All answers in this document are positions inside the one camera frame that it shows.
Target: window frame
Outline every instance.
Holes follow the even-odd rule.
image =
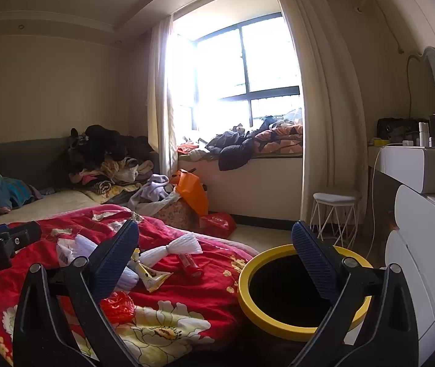
[[[217,30],[213,33],[210,33],[208,35],[202,36],[201,38],[192,41],[195,48],[197,48],[197,44],[201,41],[211,39],[217,35],[221,35],[233,30],[239,30],[239,39],[241,41],[241,57],[243,58],[243,70],[244,70],[244,77],[245,77],[245,89],[246,92],[244,94],[240,95],[233,95],[228,96],[225,98],[220,98],[217,101],[218,102],[234,102],[234,101],[248,101],[248,109],[249,109],[249,125],[250,127],[253,126],[253,108],[252,108],[252,100],[255,99],[263,99],[263,98],[274,98],[274,97],[280,97],[280,96],[291,96],[291,95],[300,95],[300,89],[299,85],[293,85],[290,87],[280,87],[280,88],[270,88],[270,89],[264,89],[261,91],[250,91],[250,81],[248,78],[248,62],[246,61],[246,51],[245,46],[243,42],[243,26],[251,25],[252,23],[262,22],[264,20],[268,19],[274,19],[282,17],[281,12],[277,13],[270,13],[268,15],[263,15],[262,17],[257,17],[249,20],[245,20],[240,23],[236,23],[232,26],[225,27],[224,29]],[[199,85],[198,85],[198,72],[197,68],[194,70],[194,81],[195,81],[195,91],[194,91],[194,106],[198,105],[199,100]],[[192,113],[192,130],[197,130],[197,123],[195,120],[194,115],[194,107],[191,107],[191,113]]]

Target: white bottle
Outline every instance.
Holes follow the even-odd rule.
[[[430,145],[429,124],[418,123],[418,126],[420,128],[420,146],[428,148]]]

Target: blue textured gripper pad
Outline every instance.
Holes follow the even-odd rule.
[[[88,288],[96,303],[110,296],[138,243],[139,227],[128,219],[114,237],[91,253]]]
[[[328,299],[334,305],[340,292],[338,273],[334,265],[338,260],[328,259],[332,257],[331,250],[327,249],[331,246],[320,243],[316,235],[301,221],[292,227],[292,244],[321,298]]]

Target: floral quilt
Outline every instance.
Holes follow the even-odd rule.
[[[59,267],[56,242],[74,239],[77,234],[97,244],[113,236],[132,211],[112,205],[87,208],[38,221],[42,239],[21,250],[10,269],[0,272],[0,353],[13,365],[13,324],[23,281],[29,266],[42,263],[46,269]],[[138,216],[140,248],[148,250],[167,245],[184,234],[155,218]],[[172,272],[155,292],[149,293],[141,281],[129,293],[136,305],[132,321],[114,325],[131,353],[144,367],[160,367],[192,350],[222,347],[238,332],[243,321],[238,304],[238,277],[251,255],[239,247],[209,237],[199,238],[203,253],[194,255],[204,269],[199,281],[190,280],[176,255],[169,255],[154,266]],[[80,350],[96,359],[76,316],[65,310],[66,318]]]

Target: window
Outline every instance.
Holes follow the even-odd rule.
[[[176,36],[170,89],[177,142],[191,131],[209,141],[242,124],[258,128],[266,116],[302,119],[301,76],[280,13],[190,41]]]

